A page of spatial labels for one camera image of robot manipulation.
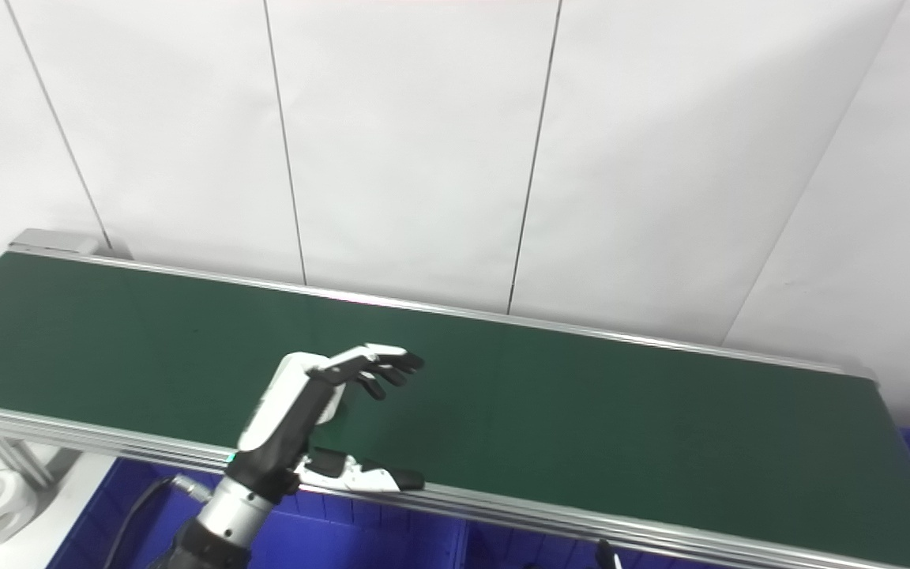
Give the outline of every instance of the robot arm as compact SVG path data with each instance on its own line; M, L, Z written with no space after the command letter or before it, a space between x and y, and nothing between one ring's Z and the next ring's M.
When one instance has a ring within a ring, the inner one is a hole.
M394 386L423 360L400 347L361 345L338 356L286 356L262 396L239 450L224 471L213 498L178 530L173 547L152 569L242 569L250 543L275 504L301 482L325 488L398 491L423 488L423 477L382 465L359 465L332 450L307 453L307 437L319 417L338 401L348 382L374 399L385 393L376 377Z

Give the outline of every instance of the black cable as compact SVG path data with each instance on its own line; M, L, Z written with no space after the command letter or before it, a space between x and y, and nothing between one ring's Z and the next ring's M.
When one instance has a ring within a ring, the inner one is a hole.
M170 484L174 480L173 476L167 476L167 478L158 478L153 482L149 483L147 489L142 491L140 497L136 499L136 503L133 504L133 507L130 508L129 514L126 514L126 519L122 522L122 526L118 528L118 533L115 534L115 541L111 544L111 551L107 554L107 559L104 560L103 569L111 569L112 563L115 562L115 557L118 553L118 548L122 546L122 539L126 536L126 530L129 529L129 524L133 521L134 515L136 512L140 511L141 508L145 505L145 502L156 494L156 491Z

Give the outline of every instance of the panel seam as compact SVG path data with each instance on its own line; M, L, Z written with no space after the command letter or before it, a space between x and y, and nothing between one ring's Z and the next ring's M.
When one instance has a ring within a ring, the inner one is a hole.
M512 268L512 282L510 282L510 288L508 291L508 309L505 310L505 314L512 313L512 301L515 299L515 282L517 280L517 267L519 267L519 261L521 260L521 242L523 242L525 237L525 223L526 217L528 216L528 200L532 196L532 183L536 173L536 157L539 155L539 139L543 132L543 116L546 115L546 96L550 91L550 74L553 70L553 53L557 47L557 32L560 29L560 10L563 7L564 1L557 0L557 13L553 18L553 36L550 40L550 55L549 59L546 61L546 78L543 81L543 97L539 104L539 122L536 125L536 140L532 147L532 162L528 166L528 183L526 184L525 190L525 205L521 209L521 226L519 227L519 238L517 238L517 248L515 250L515 266Z
M887 43L887 37L891 33L891 29L894 28L895 23L897 23L897 18L901 14L901 9L904 6L904 3L901 2L898 5L897 13L894 14L894 17L891 19L891 22L887 26L887 30L884 32L884 39L881 40L880 46L877 47L877 50L873 53L873 58L871 58L869 65L866 65L866 71L863 72L862 78L859 79L859 84L855 87L855 93L852 94L852 98L844 105L844 110L841 112L841 117L838 119L837 124L834 126L834 129L831 130L831 136L827 139L827 144L824 145L824 151L820 154L820 157L817 159L816 165L813 166L813 171L810 172L810 177L807 178L806 183L803 184L803 189L799 192L799 197L795 199L795 205L788 212L788 217L784 219L784 224L781 225L781 230L777 233L777 237L774 238L774 242L770 250L768 251L768 256L765 256L763 262L761 263L761 268L758 269L758 274L754 277L754 282L751 282L750 287L746 290L746 294L743 296L743 302L739 304L739 309L736 310L736 314L732 317L732 320L729 322L729 327L726 328L725 334L722 336L722 342L719 345L725 345L729 341L729 334L732 333L732 329L736 327L736 322L739 321L739 316L743 313L744 307L746 307L747 301L750 300L750 295L754 294L754 289L758 286L758 282L761 281L761 276L765 272L766 267L768 267L768 262L774 256L774 250L777 249L777 245L781 242L781 238L784 237L784 232L788 230L788 223L791 222L792 217L795 216L795 212L799 210L799 205L802 204L803 198L806 195L806 192L810 189L810 184L813 182L813 178L817 175L817 170L820 169L820 164L823 163L824 157L827 156L827 152L830 150L831 144L834 142L834 138L837 137L838 130L841 129L842 123L844 123L845 116L848 116L848 112L852 110L852 104L855 103L857 97L859 97L859 91L863 89L863 84L866 83L866 78L870 75L870 70L873 69L873 64L877 61L877 57L880 55L880 51L884 48L884 43Z
M19 19L16 17L16 12L13 11L12 3L10 0L3 0L6 4L6 10L9 11L9 19L13 23L13 27L16 29L16 35L19 36L19 42L23 46L23 51L26 54L26 58L30 62L30 68L33 69L33 75L37 79L37 86L40 87L40 93L44 96L44 101L47 102L47 109L51 112L51 118L55 121L55 127L58 129L58 134L62 137L62 144L66 147L66 154L69 154L69 160L72 162L73 169L76 170L76 177L79 178L79 183L83 187L83 194L86 195L87 201L90 202L90 209L93 212L94 219L97 220L97 226L100 228L100 234L104 237L104 242L107 244L108 249L113 249L111 245L111 237L107 234L107 229L104 227L104 220L100 216L100 210L97 209L97 204L93 201L93 195L90 194L90 188L87 187L86 178L83 177L83 170L79 167L79 162L76 160L76 153L73 152L72 145L69 144L69 137L66 136L65 129L62 128L62 120L58 118L58 112L55 110L55 104L51 102L51 95L47 94L47 86L44 85L44 79L40 76L40 69L37 69L37 64L33 60L33 53L30 51L30 46L26 43L26 36L23 36L23 29L19 25Z
M262 10L266 18L266 35L269 38L269 57L272 60L272 80L276 87L276 108L279 111L279 130L283 137L283 157L286 159L286 180L290 186L290 205L293 208L293 227L297 236L297 255L300 258L300 278L307 285L307 269L304 266L304 248L300 243L300 213L297 212L297 195L293 188L293 168L290 164L290 147L286 141L286 118L283 112L283 97L279 89L279 71L276 66L276 48L272 42L272 22L269 18L269 4L262 0Z

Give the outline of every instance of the green conveyor belt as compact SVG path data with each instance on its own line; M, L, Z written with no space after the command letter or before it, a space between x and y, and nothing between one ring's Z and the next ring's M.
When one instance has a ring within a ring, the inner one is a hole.
M315 442L458 488L910 567L869 379L144 270L0 258L0 408L233 447L285 353L401 345Z

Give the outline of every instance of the blue plastic bin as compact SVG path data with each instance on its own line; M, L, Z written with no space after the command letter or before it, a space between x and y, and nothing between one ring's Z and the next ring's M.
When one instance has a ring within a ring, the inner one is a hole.
M902 429L910 449L910 429ZM126 512L149 483L184 472L209 486L217 477L129 460L115 461L48 569L101 567ZM115 569L142 569L170 547L174 532L199 504L163 490L136 521ZM253 546L250 569L585 569L595 544L567 537L420 514L397 507L300 492L275 509ZM624 569L714 569L713 566L619 548Z

